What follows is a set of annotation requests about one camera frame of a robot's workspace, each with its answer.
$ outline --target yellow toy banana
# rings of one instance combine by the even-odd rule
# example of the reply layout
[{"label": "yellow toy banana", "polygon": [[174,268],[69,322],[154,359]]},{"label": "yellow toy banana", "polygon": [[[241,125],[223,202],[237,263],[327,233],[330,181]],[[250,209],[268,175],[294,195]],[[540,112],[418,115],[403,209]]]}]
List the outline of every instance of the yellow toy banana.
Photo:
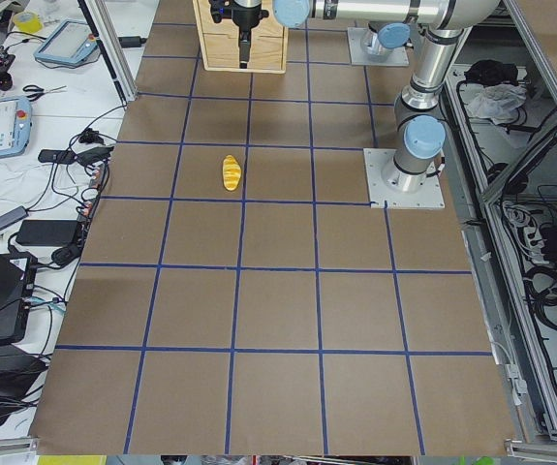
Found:
[{"label": "yellow toy banana", "polygon": [[241,166],[233,155],[227,155],[222,162],[222,182],[227,191],[234,191],[241,179]]}]

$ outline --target wooden box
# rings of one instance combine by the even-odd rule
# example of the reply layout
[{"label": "wooden box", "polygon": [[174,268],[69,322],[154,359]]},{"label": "wooden box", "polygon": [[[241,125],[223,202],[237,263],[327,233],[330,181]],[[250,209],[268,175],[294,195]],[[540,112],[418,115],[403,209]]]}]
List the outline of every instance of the wooden box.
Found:
[{"label": "wooden box", "polygon": [[202,61],[207,71],[247,73],[284,73],[287,69],[287,38],[289,29],[273,16],[272,1],[263,0],[269,17],[252,30],[252,47],[248,68],[239,68],[239,30],[230,19],[216,24],[207,0],[192,0],[201,40]]}]

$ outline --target metal mounting plate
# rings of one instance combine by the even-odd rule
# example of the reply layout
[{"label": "metal mounting plate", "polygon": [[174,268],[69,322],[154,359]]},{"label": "metal mounting plate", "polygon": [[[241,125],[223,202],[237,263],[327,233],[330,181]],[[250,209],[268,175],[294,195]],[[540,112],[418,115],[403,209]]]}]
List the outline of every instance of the metal mounting plate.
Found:
[{"label": "metal mounting plate", "polygon": [[407,67],[410,60],[407,51],[403,46],[394,49],[386,56],[374,56],[366,53],[361,45],[361,40],[367,29],[363,27],[348,27],[347,37],[349,38],[349,53],[352,57],[352,65],[366,66],[389,66]]},{"label": "metal mounting plate", "polygon": [[[393,149],[365,148],[366,181],[368,182],[368,199],[373,208],[414,208],[441,210],[444,208],[444,197],[437,176],[428,177],[419,191],[402,193],[389,188],[382,180],[382,168],[394,156]],[[431,164],[430,171],[435,170]]]}]

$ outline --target white desk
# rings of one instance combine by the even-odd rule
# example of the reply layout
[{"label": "white desk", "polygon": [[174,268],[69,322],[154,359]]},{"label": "white desk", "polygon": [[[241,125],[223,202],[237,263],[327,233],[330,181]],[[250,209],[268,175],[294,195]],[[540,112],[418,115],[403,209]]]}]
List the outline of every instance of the white desk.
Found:
[{"label": "white desk", "polygon": [[[49,17],[52,19],[83,20],[82,13],[74,0],[59,0],[61,7]],[[137,0],[135,2],[108,2],[108,11],[119,36],[149,35],[151,23],[159,0]],[[27,11],[43,10],[43,0],[32,0]],[[47,37],[58,23],[44,27],[37,35]],[[27,36],[12,34],[5,45],[20,42]],[[121,105],[103,57],[95,63],[89,63],[76,69],[48,69],[33,58],[33,52],[39,43],[31,41],[27,44],[13,46],[9,52],[15,54],[15,63],[10,69],[14,86],[7,92],[0,91],[0,97],[24,95],[25,85],[36,84],[44,89],[66,85],[65,92],[47,94],[33,104],[35,115],[39,116],[90,116],[95,117],[109,109]],[[124,55],[132,74],[138,73],[143,47],[126,48]],[[111,113],[108,117],[123,118],[122,109]]]},{"label": "white desk", "polygon": [[[37,13],[42,11],[43,0],[32,0],[28,11]],[[59,0],[61,7],[51,16],[60,19],[82,19],[81,12],[75,0]],[[140,35],[147,37],[153,16],[159,0],[136,0],[134,2],[108,2],[112,22],[120,36]],[[39,35],[47,35],[56,24],[51,24],[39,31]],[[22,40],[21,35],[13,34],[5,45],[14,44]],[[10,50],[16,55],[15,63],[10,69],[14,79],[14,87],[8,92],[1,92],[1,96],[22,95],[21,88],[27,84],[37,84],[43,88],[67,85],[66,92],[48,94],[33,104],[33,127],[31,138],[26,151],[17,157],[0,159],[0,215],[19,205],[28,206],[34,202],[46,187],[50,172],[50,165],[42,165],[37,156],[43,148],[65,148],[69,138],[79,133],[94,117],[115,108],[120,104],[118,95],[109,77],[103,57],[99,61],[75,70],[50,70],[42,67],[33,59],[33,51],[39,46],[36,42],[21,44]],[[138,72],[143,48],[124,50],[134,76]],[[93,129],[108,136],[116,137],[120,129],[124,111],[114,111],[108,117],[91,125]],[[77,144],[75,149],[82,151],[90,145]],[[72,194],[73,183],[65,173],[65,167],[59,167],[57,188],[67,188],[64,192]],[[70,167],[70,173],[77,182],[78,188],[83,189],[88,184],[88,176],[80,166]],[[37,208],[57,204],[64,198],[49,191]],[[76,204],[68,201],[61,206],[44,212],[30,215],[33,219],[75,219]],[[19,229],[19,224],[13,225],[0,233],[0,253],[7,251],[7,239]],[[49,262],[49,255],[54,248],[33,247],[28,249],[41,262]],[[36,284],[52,289],[62,294],[75,269],[75,264],[68,265],[63,270],[40,270],[37,273]],[[36,290],[34,296],[50,300],[51,295]],[[47,341],[45,354],[53,351],[56,338],[63,320],[58,312],[53,312],[52,334]],[[39,353],[44,348],[49,327],[49,312],[46,307],[36,309],[30,313],[26,336],[16,345],[27,353]],[[42,374],[33,388],[40,386],[46,378]],[[26,400],[34,400],[39,393]],[[13,414],[0,426],[0,439],[14,439],[28,434],[35,409]]]}]

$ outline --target white cloth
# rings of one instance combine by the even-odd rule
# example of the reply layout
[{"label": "white cloth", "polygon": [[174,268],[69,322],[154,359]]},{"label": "white cloth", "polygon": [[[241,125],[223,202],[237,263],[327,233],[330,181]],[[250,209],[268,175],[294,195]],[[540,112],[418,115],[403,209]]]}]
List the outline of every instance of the white cloth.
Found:
[{"label": "white cloth", "polygon": [[495,124],[508,123],[516,119],[516,110],[526,101],[526,92],[523,87],[510,84],[485,87],[466,110],[472,118],[490,118]]}]

